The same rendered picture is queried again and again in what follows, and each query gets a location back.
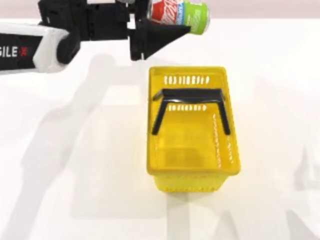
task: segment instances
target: green can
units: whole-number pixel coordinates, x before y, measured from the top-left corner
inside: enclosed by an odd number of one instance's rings
[[[149,0],[147,17],[158,24],[190,26],[197,35],[210,25],[208,5],[188,0]]]

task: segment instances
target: black label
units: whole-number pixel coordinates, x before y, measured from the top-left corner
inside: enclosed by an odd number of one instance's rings
[[[42,36],[0,33],[0,71],[34,69]]]

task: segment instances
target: handle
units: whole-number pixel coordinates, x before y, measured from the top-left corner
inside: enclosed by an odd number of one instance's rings
[[[158,101],[162,97],[162,102],[155,119],[152,135],[159,133],[168,104],[218,104],[223,130],[226,135],[230,135],[230,126],[224,103],[224,95],[221,88],[164,88],[160,90],[152,101]]]

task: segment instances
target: red x mark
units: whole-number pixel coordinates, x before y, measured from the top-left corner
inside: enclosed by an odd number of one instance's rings
[[[22,46],[20,49],[20,57],[27,56],[28,48],[26,46]]]

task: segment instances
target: yellow plastic bin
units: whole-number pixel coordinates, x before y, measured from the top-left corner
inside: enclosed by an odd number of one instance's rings
[[[164,192],[212,192],[240,171],[226,70],[149,71],[147,171]]]

